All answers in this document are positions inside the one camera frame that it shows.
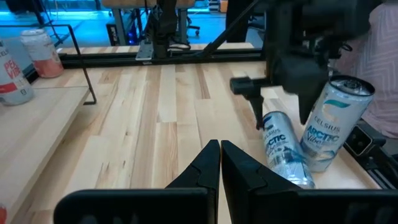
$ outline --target person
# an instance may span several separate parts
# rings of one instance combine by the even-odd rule
[[[386,1],[370,13],[369,32],[347,42],[335,69],[371,83],[376,92],[362,116],[389,138],[398,138],[398,2]]]

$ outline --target white can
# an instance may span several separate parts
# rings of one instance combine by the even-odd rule
[[[37,74],[42,78],[54,78],[63,73],[63,66],[51,37],[43,29],[24,30],[21,42],[28,51]]]
[[[33,98],[33,89],[0,40],[0,102],[19,105]]]

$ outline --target light blue can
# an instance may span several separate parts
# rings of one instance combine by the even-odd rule
[[[268,168],[303,189],[315,188],[289,117],[273,111],[263,117],[263,123]]]
[[[374,87],[356,77],[335,75],[325,85],[301,140],[312,172],[323,172],[336,157],[373,99]]]

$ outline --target wooden table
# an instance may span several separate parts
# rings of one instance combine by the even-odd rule
[[[0,203],[13,217],[61,142],[87,87],[35,88],[23,105],[0,105]]]
[[[228,139],[265,164],[251,107],[242,96],[234,96],[228,84],[231,77],[262,77],[264,67],[265,62],[244,62],[89,69],[98,104],[84,106],[78,113],[18,218],[27,223],[51,223],[57,202],[80,189],[163,188],[210,139]],[[41,87],[81,85],[85,85],[81,70],[35,83]],[[262,89],[262,95],[264,112],[285,111],[301,137],[297,97],[279,87]],[[379,188],[344,149],[325,173],[314,178],[321,189]],[[230,223],[222,181],[220,185],[219,223]]]

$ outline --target aluminum can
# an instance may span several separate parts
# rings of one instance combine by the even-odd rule
[[[6,224],[6,220],[7,220],[7,209],[2,203],[0,203],[0,224]]]
[[[263,117],[263,125],[268,168],[303,189],[315,188],[289,117],[273,111]]]
[[[33,66],[40,77],[54,78],[63,73],[61,60],[45,30],[24,30],[21,33],[21,42],[28,51]]]
[[[310,171],[324,172],[373,99],[374,87],[333,75],[323,88],[300,144]]]
[[[19,105],[33,98],[33,89],[0,40],[0,102]]]

